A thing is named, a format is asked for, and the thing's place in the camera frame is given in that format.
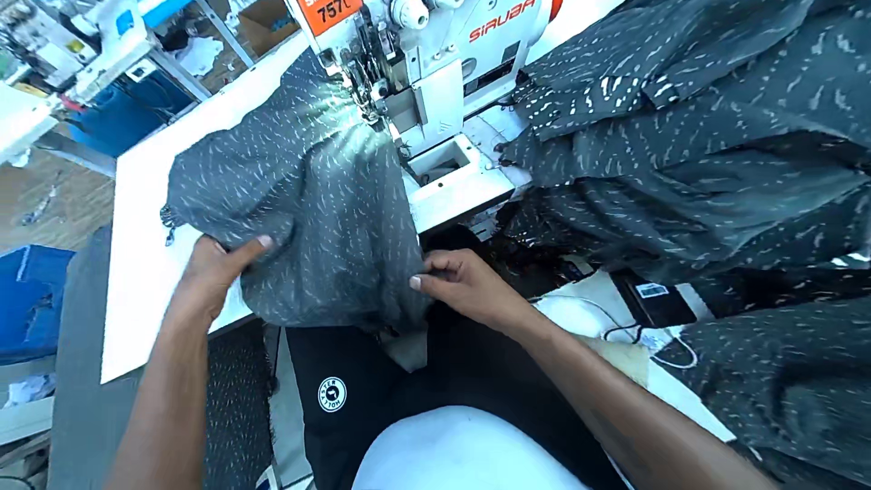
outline person's left hand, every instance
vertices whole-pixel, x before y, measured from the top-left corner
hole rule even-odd
[[[172,293],[164,325],[205,323],[208,328],[224,308],[226,292],[236,277],[272,245],[272,238],[261,235],[227,253],[211,236],[202,235]]]

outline cardboard box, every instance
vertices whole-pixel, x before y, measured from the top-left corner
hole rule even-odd
[[[273,31],[275,21],[290,17],[283,0],[257,0],[239,13],[239,25],[257,56],[263,56],[296,32],[300,26],[293,20]]]

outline barcode sticker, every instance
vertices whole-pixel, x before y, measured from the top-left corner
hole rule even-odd
[[[649,282],[647,284],[639,284],[635,287],[635,290],[641,295],[642,299],[646,299],[649,297],[656,297],[668,294],[668,288],[661,284],[656,284],[655,282]]]

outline white table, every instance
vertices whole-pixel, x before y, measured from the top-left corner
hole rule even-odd
[[[602,18],[622,0],[576,0],[564,4],[530,52],[539,58],[554,46]],[[118,158],[115,184],[109,293],[106,298],[101,383],[145,364],[166,305],[202,235],[190,226],[176,230],[172,246],[159,219],[166,201],[168,175],[176,155],[209,133],[229,129],[263,104],[278,88],[281,74],[306,50],[297,32],[254,68],[198,105],[175,124],[153,134]],[[239,281],[230,288],[215,331],[251,315]]]

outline white shirt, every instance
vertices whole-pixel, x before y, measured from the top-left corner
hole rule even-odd
[[[589,490],[536,441],[499,417],[444,406],[402,419],[366,451],[354,490]]]

